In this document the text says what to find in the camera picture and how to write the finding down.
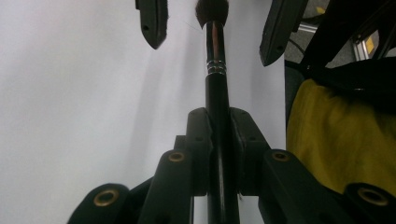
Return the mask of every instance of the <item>white wall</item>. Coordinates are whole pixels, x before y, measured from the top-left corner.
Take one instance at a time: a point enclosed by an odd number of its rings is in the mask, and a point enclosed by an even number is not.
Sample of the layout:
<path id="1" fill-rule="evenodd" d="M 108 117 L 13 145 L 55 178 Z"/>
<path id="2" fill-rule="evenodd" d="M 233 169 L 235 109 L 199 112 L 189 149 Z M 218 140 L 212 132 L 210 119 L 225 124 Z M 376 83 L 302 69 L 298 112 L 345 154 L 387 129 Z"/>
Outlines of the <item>white wall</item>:
<path id="1" fill-rule="evenodd" d="M 231 105 L 285 147 L 283 59 L 259 56 L 270 0 L 232 0 L 225 26 Z M 195 0 L 169 0 L 158 50 L 134 0 L 0 3 L 0 223 L 65 223 L 91 190 L 154 174 L 205 105 L 204 34 Z M 196 200 L 195 223 L 205 223 Z M 241 223 L 262 223 L 257 199 Z"/>

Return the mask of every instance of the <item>yellow bag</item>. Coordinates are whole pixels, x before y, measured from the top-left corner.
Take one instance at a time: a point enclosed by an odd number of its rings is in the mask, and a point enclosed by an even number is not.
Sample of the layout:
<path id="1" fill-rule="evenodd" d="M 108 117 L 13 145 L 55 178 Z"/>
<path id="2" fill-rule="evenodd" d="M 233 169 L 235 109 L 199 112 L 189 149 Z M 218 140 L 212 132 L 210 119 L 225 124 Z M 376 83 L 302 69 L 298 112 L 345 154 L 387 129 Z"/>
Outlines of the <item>yellow bag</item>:
<path id="1" fill-rule="evenodd" d="M 287 132 L 292 152 L 324 186 L 339 193 L 364 182 L 396 196 L 396 116 L 306 80 Z"/>

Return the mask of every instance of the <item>brass grommet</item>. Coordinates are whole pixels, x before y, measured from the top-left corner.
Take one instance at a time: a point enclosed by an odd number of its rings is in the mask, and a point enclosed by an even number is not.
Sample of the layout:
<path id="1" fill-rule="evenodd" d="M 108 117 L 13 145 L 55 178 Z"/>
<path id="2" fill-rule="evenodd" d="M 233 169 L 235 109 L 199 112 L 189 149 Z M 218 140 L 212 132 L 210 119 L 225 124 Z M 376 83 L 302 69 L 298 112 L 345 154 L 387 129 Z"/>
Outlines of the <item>brass grommet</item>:
<path id="1" fill-rule="evenodd" d="M 280 152 L 280 151 L 273 152 L 272 155 L 273 155 L 274 160 L 276 160 L 276 161 L 288 161 L 290 159 L 288 154 L 286 154 L 284 152 Z"/>
<path id="2" fill-rule="evenodd" d="M 98 193 L 93 199 L 93 203 L 98 207 L 105 207 L 113 204 L 120 194 L 116 189 L 105 189 Z"/>
<path id="3" fill-rule="evenodd" d="M 173 162 L 184 161 L 184 154 L 181 152 L 174 152 L 169 155 L 168 159 Z"/>
<path id="4" fill-rule="evenodd" d="M 373 189 L 359 188 L 358 194 L 367 203 L 372 203 L 377 206 L 387 206 L 389 203 L 388 199 L 384 195 Z"/>

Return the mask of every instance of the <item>yellow fabric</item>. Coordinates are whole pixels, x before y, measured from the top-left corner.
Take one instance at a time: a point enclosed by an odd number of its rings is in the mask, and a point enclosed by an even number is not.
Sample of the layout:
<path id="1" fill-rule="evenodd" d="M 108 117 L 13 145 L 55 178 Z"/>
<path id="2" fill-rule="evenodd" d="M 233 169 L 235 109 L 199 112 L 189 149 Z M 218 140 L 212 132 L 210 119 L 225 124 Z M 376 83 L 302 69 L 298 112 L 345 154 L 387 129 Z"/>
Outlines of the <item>yellow fabric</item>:
<path id="1" fill-rule="evenodd" d="M 308 79 L 290 113 L 287 150 L 339 193 L 364 182 L 396 196 L 396 116 Z"/>

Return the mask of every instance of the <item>gray background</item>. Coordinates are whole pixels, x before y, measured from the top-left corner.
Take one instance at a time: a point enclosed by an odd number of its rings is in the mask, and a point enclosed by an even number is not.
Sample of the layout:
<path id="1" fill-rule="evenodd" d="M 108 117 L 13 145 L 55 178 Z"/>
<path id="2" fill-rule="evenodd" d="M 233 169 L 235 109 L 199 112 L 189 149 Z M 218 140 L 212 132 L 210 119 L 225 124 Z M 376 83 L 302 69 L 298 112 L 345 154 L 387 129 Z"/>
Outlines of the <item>gray background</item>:
<path id="1" fill-rule="evenodd" d="M 271 147 L 285 147 L 283 58 L 259 57 L 270 0 L 230 1 L 230 101 Z M 169 0 L 168 37 L 153 50 L 131 0 L 0 3 L 0 222 L 65 223 L 105 183 L 133 188 L 205 105 L 204 35 L 194 0 Z M 195 223 L 206 222 L 205 199 Z M 261 223 L 257 199 L 241 223 Z"/>

